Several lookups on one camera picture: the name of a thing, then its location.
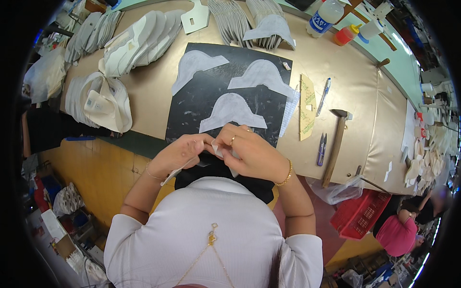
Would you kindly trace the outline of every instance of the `red floor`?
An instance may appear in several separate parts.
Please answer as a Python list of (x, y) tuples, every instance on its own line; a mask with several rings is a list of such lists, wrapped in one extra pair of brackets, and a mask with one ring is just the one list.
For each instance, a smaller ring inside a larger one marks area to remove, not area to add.
[[(325, 203), (322, 199), (317, 197), (317, 195), (311, 192), (311, 189), (306, 183), (306, 179), (304, 177), (298, 176), (298, 178), (306, 191), (308, 191), (307, 193), (311, 197), (311, 201), (314, 206), (317, 236), (320, 237), (323, 242), (323, 264), (326, 265), (346, 240), (339, 238), (338, 233), (330, 224), (330, 218), (335, 213), (334, 207)], [(282, 210), (282, 203), (280, 201), (277, 201), (273, 211), (280, 224), (282, 233), (285, 234), (285, 214)]]

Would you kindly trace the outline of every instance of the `pink shirt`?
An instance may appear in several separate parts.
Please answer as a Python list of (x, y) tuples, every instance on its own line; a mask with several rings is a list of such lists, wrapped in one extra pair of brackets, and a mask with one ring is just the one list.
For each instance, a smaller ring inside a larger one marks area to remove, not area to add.
[(376, 240), (390, 256), (399, 257), (407, 254), (413, 248), (418, 227), (411, 217), (400, 222), (397, 215), (387, 218), (376, 234)]

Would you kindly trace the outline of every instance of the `work table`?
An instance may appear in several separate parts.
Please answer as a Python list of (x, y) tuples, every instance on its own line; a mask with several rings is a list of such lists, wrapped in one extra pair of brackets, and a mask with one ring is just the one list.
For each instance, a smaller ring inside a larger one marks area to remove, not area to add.
[[(244, 2), (238, 1), (251, 18)], [(189, 11), (193, 3), (186, 0), (160, 2), (128, 10), (123, 15), (114, 35), (125, 30), (150, 10), (162, 12), (183, 9)], [(296, 40), (296, 50), (285, 42), (273, 52), (293, 60), (290, 79), (292, 88), (298, 87), (300, 74), (307, 75), (314, 83), (316, 101), (320, 102), (327, 78), (331, 89), (319, 117), (315, 119), (312, 135), (299, 141), (299, 109), (296, 108), (285, 135), (278, 140), (277, 149), (293, 162), (298, 175), (321, 179), (328, 163), (337, 128), (337, 117), (329, 109), (342, 109), (353, 114), (346, 122), (343, 142), (331, 178), (331, 182), (345, 183), (354, 177), (357, 167), (369, 181), (395, 194), (413, 194), (413, 187), (405, 188), (406, 165), (400, 163), (400, 150), (405, 127), (407, 100), (396, 85), (378, 68), (376, 63), (352, 45), (340, 47), (327, 32), (321, 38), (312, 38), (306, 32), (307, 20), (285, 12), (291, 36)], [(171, 104), (171, 86), (177, 77), (177, 67), (187, 43), (222, 44), (213, 15), (208, 27), (185, 35), (179, 35), (166, 53), (157, 61), (133, 69), (120, 80), (126, 86), (133, 117), (132, 130), (148, 136), (165, 139), (165, 131)], [(254, 50), (266, 52), (260, 47)], [(86, 76), (98, 70), (103, 49), (81, 57), (78, 66), (72, 66), (65, 80), (61, 110), (65, 111), (65, 95), (73, 77)], [(319, 141), (327, 133), (328, 143), (324, 165), (316, 165)], [(392, 170), (384, 177), (392, 162)], [(367, 184), (366, 188), (377, 190)]]

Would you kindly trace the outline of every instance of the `woman's left hand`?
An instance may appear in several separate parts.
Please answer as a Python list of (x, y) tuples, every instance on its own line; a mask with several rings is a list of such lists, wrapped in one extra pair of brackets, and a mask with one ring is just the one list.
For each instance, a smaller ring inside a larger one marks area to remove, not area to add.
[(148, 165), (148, 172), (158, 178), (166, 178), (176, 169), (188, 169), (200, 162), (198, 155), (207, 150), (214, 155), (211, 142), (214, 140), (208, 134), (182, 135), (155, 156)]

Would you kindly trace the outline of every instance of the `bottle label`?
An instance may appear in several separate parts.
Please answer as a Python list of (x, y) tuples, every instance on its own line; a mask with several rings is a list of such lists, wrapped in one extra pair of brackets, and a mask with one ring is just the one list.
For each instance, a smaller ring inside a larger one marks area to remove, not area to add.
[(319, 16), (319, 11), (316, 11), (312, 18), (309, 20), (312, 29), (319, 33), (325, 33), (333, 26), (333, 23), (328, 23)]

